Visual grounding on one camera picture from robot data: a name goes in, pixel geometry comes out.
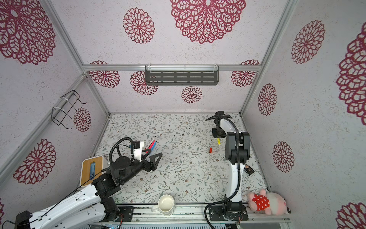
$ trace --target floral tablecloth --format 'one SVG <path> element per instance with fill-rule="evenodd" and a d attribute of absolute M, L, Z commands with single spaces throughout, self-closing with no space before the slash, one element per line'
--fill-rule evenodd
<path fill-rule="evenodd" d="M 225 160 L 225 138 L 221 145 L 212 137 L 215 124 L 206 118 L 214 114 L 124 114 L 113 115 L 99 145 L 97 155 L 108 160 L 117 140 L 131 137 L 148 144 L 152 138 L 157 145 L 151 155 L 163 152 L 158 169 L 140 172 L 113 198 L 116 203 L 156 203 L 163 194 L 170 194 L 177 203 L 208 203 L 224 198 L 227 188 L 229 162 Z M 230 114 L 239 130 L 244 130 L 239 114 Z M 130 150 L 120 146 L 121 154 L 130 157 Z M 242 178 L 243 202 L 248 190 L 259 192 L 266 188 L 257 159 L 251 150 L 247 164 L 255 173 Z M 113 160 L 118 157 L 117 151 Z"/>

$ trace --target zip tie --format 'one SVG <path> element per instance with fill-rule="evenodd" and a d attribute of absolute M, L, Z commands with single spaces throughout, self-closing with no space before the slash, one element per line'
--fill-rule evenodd
<path fill-rule="evenodd" d="M 54 107 L 55 109 L 57 108 L 57 109 L 60 109 L 60 110 L 62 110 L 62 111 L 65 111 L 64 109 L 62 109 L 62 108 L 60 108 L 60 107 Z"/>

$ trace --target plush pig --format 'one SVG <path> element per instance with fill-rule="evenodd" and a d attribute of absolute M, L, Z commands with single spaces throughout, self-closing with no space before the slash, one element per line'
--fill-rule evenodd
<path fill-rule="evenodd" d="M 249 207 L 253 211 L 264 211 L 267 215 L 290 214 L 291 210 L 286 206 L 285 199 L 274 192 L 266 194 L 266 190 L 262 189 L 259 195 L 250 192 L 248 194 Z"/>

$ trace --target small dark box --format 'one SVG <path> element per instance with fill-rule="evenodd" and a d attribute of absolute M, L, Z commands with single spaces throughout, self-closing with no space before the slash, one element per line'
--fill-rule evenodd
<path fill-rule="evenodd" d="M 255 171 L 249 166 L 249 165 L 247 165 L 247 164 L 245 164 L 245 166 L 244 166 L 244 171 L 247 173 L 247 174 L 249 174 L 249 175 L 251 175 L 251 174 L 253 174 Z"/>

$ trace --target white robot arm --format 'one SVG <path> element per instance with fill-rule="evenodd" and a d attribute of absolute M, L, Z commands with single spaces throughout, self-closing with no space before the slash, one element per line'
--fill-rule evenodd
<path fill-rule="evenodd" d="M 120 155 L 118 145 L 125 140 L 131 143 L 131 158 Z M 129 137 L 120 139 L 109 152 L 109 167 L 101 171 L 104 174 L 55 205 L 32 214 L 29 211 L 19 213 L 13 223 L 15 229 L 74 229 L 101 220 L 116 219 L 119 208 L 110 196 L 142 170 L 156 170 L 163 156 L 162 153 L 154 154 L 147 161 L 151 150 L 142 150 L 142 147 L 143 142 L 133 141 Z M 115 149 L 120 157 L 113 161 Z"/>
<path fill-rule="evenodd" d="M 218 111 L 214 116 L 206 119 L 206 121 L 213 119 L 216 124 L 216 127 L 212 128 L 213 137 L 226 138 L 225 158 L 230 162 L 229 182 L 224 200 L 208 204 L 206 209 L 209 206 L 222 203 L 222 216 L 224 218 L 227 218 L 228 215 L 236 215 L 240 220 L 247 220 L 248 216 L 242 203 L 241 178 L 245 163 L 250 157 L 250 137 L 249 133 L 240 132 L 230 118 L 230 115 Z"/>

